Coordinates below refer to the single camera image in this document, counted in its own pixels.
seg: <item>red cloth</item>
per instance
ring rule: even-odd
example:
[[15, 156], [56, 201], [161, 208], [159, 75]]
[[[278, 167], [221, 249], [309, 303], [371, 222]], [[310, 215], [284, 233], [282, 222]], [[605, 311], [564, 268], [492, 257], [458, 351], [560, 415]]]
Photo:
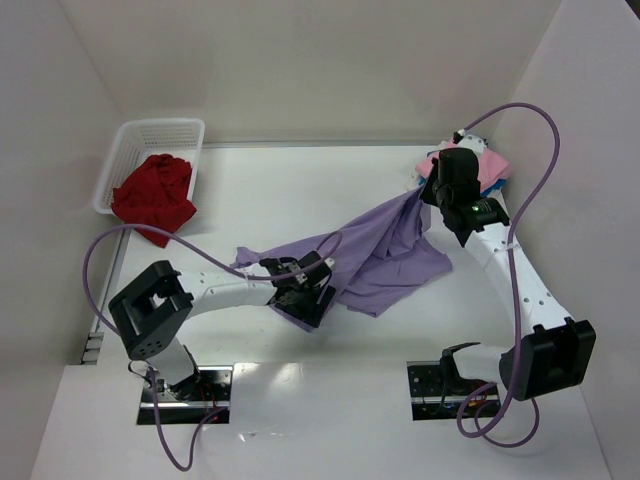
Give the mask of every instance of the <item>red cloth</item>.
[[[173, 233], [196, 213], [187, 200], [190, 180], [189, 162], [169, 154], [152, 155], [120, 188], [113, 189], [111, 209], [126, 223], [144, 223]], [[138, 233], [159, 247], [169, 243], [157, 233]]]

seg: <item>white plastic basket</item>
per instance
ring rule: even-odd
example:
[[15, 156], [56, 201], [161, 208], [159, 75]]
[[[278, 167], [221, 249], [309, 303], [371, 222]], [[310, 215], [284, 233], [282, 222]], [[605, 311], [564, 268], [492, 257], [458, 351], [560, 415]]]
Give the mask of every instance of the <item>white plastic basket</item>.
[[113, 189], [151, 155], [170, 153], [191, 163], [187, 198], [196, 184], [204, 122], [198, 118], [157, 118], [127, 122], [118, 129], [93, 197], [98, 213], [113, 214]]

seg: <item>crumpled fabric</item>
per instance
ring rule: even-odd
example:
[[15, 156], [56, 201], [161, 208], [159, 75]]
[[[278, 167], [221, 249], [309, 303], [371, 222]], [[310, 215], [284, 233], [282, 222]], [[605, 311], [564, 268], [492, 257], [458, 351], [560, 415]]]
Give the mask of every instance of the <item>crumpled fabric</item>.
[[[336, 289], [334, 302], [377, 317], [429, 280], [452, 270], [449, 258], [423, 237], [431, 226], [431, 211], [420, 200], [421, 191], [422, 188], [393, 198], [340, 228], [342, 242], [332, 255], [335, 266], [329, 282]], [[262, 253], [238, 247], [234, 267], [245, 267], [263, 258], [301, 258], [315, 250], [325, 236], [305, 238]]]
[[[151, 155], [113, 189], [111, 210], [125, 223], [143, 223], [175, 233], [195, 213], [187, 200], [191, 164], [168, 153]], [[137, 230], [147, 240], [166, 247], [169, 239], [159, 233]]]

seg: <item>white table surface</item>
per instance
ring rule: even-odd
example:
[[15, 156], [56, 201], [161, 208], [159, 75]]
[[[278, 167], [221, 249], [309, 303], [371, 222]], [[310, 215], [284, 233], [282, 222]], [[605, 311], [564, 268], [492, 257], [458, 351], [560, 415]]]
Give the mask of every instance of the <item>white table surface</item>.
[[[427, 147], [255, 147], [203, 150], [196, 216], [180, 234], [231, 262], [256, 250], [329, 232], [404, 192]], [[200, 364], [235, 364], [231, 423], [205, 427], [189, 478], [494, 479], [610, 478], [581, 391], [540, 399], [542, 424], [529, 445], [496, 449], [468, 440], [454, 421], [411, 420], [406, 362], [437, 360], [464, 341], [510, 345], [512, 327], [493, 287], [459, 248], [437, 212], [427, 233], [454, 272], [377, 319], [336, 306], [306, 333], [268, 308], [241, 307], [190, 320], [179, 338]], [[208, 268], [183, 247], [162, 250], [132, 234], [116, 290], [149, 263]], [[126, 371], [119, 340], [105, 334], [97, 366], [67, 367], [33, 479], [184, 478], [154, 427], [136, 426], [141, 380]], [[495, 437], [530, 428], [516, 404]], [[193, 426], [166, 427], [186, 461]]]

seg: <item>purple cloth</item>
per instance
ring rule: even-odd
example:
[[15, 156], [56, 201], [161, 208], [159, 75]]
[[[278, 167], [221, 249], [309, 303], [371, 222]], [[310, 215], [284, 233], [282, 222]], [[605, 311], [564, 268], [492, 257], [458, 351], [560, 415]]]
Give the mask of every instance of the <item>purple cloth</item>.
[[[420, 200], [421, 190], [389, 200], [340, 229], [343, 237], [333, 254], [335, 269], [330, 281], [336, 289], [334, 301], [377, 317], [432, 278], [452, 270], [449, 258], [422, 236], [431, 226], [431, 211]], [[325, 236], [262, 253], [238, 247], [234, 266], [263, 258], [300, 258], [315, 250]]]

